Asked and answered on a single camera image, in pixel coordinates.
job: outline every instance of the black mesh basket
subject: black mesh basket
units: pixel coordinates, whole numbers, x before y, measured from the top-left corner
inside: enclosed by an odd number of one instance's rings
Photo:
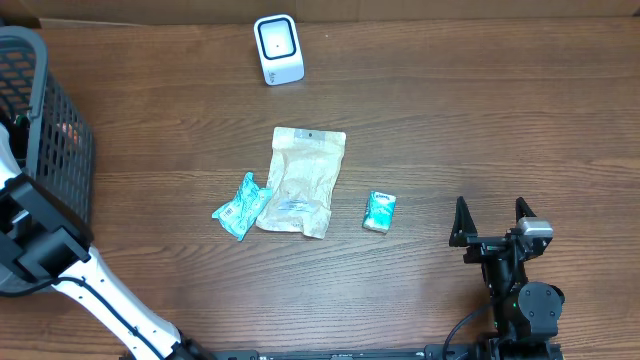
[[[28,131],[26,149],[12,148],[22,171],[89,223],[93,135],[48,72],[42,38],[29,29],[0,28],[0,107],[12,126]]]

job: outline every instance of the wooden table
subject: wooden table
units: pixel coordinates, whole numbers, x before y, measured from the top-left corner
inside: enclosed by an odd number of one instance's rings
[[[567,295],[567,358],[637,358],[640,21],[302,24],[306,78],[275,88],[249,25],[41,34],[97,139],[95,244],[203,345],[442,342],[487,301],[479,266],[447,246],[456,197],[496,235],[524,196],[556,231],[527,271]],[[254,227],[238,243],[211,220],[247,171],[266,182],[276,126],[347,133],[324,240]],[[386,236],[361,228],[372,189],[398,196]],[[0,306],[2,359],[124,351],[62,295]]]

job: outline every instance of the clear plastic bag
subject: clear plastic bag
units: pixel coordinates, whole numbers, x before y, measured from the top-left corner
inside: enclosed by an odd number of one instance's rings
[[[346,138],[342,132],[275,128],[267,180],[273,197],[256,225],[323,239]]]

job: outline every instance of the white device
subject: white device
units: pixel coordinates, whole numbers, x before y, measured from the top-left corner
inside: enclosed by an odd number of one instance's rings
[[[0,190],[4,188],[5,181],[18,176],[20,172],[9,145],[9,132],[0,124]]]
[[[253,32],[264,81],[268,85],[286,84],[304,77],[302,51],[291,16],[282,14],[258,19]]]

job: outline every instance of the black cable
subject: black cable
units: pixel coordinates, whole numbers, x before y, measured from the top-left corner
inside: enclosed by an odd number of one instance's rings
[[[104,305],[105,308],[107,308],[107,310],[109,310],[109,312],[118,320],[120,321],[120,323],[122,325],[124,325],[124,327],[127,328],[127,330],[129,330],[129,332],[131,333],[131,335],[137,337],[138,339],[140,339],[140,341],[142,341],[143,344],[145,344],[160,360],[164,360],[164,356],[162,356],[162,354],[160,354],[160,352],[158,351],[158,349],[156,349],[153,345],[151,345],[151,342],[149,340],[147,340],[147,338],[145,338],[142,334],[140,334],[138,332],[138,329],[136,329],[135,327],[131,326],[131,324],[129,324],[127,322],[127,320],[125,320],[117,311],[116,309],[113,308],[113,306],[111,306],[111,304],[109,304],[109,302],[107,302],[107,300],[105,298],[102,297],[102,295],[100,295],[93,287],[91,287],[91,285],[87,284],[85,281],[83,280],[78,280],[76,278],[72,278],[72,277],[59,277],[57,279],[52,279],[49,281],[45,281],[42,284],[36,285],[30,289],[24,290],[24,291],[19,291],[19,292],[4,292],[4,291],[0,291],[0,296],[3,297],[21,297],[21,296],[26,296],[26,295],[31,295],[37,291],[40,291],[48,286],[51,285],[58,285],[63,281],[69,281],[72,283],[77,284],[78,286],[81,286],[85,289],[87,289],[88,292],[91,293],[91,295],[93,295],[96,299],[98,299],[98,301],[100,301],[102,303],[102,305]]]
[[[16,298],[16,297],[22,297],[22,296],[27,296],[27,295],[31,295],[37,291],[40,291],[46,287],[49,287],[51,285],[55,285],[56,281],[54,280],[49,280],[49,281],[45,281],[40,285],[36,285],[34,287],[31,287],[27,290],[23,290],[23,291],[18,291],[18,292],[4,292],[4,291],[0,291],[0,297],[9,297],[9,298]]]
[[[464,319],[460,320],[460,322],[456,326],[454,326],[454,328],[449,333],[449,336],[447,336],[447,340],[444,341],[444,345],[442,345],[442,360],[447,360],[447,349],[449,348],[449,343],[453,339],[453,336],[458,332],[458,330],[460,330],[460,328],[464,326],[466,323],[468,323],[469,321],[473,320],[474,318],[482,315],[484,312],[489,310],[497,302],[498,302],[498,299],[494,298],[493,300],[491,300],[490,303],[482,305],[482,307],[472,312],[471,314],[467,315]]]
[[[472,312],[471,314],[467,315],[464,319],[462,319],[458,323],[458,325],[456,325],[451,330],[451,332],[449,333],[449,336],[447,336],[447,339],[445,340],[444,344],[442,345],[442,360],[447,360],[447,349],[449,348],[449,343],[453,339],[453,336],[456,334],[456,332],[458,332],[458,330],[460,330],[460,328],[462,326],[464,326],[467,322],[473,320],[473,318],[475,318],[475,317],[481,315],[482,313],[484,313],[485,311],[489,310],[489,308],[493,307],[499,301],[502,301],[507,296],[509,296],[509,294],[511,293],[511,290],[513,289],[513,287],[515,286],[515,283],[517,281],[516,276],[515,276],[516,271],[518,271],[518,249],[517,249],[517,245],[514,242],[514,244],[513,244],[513,269],[511,271],[510,276],[509,276],[509,287],[508,287],[508,290],[500,298],[493,298],[490,303],[488,303],[486,305],[483,305],[481,308],[479,308],[476,311]]]

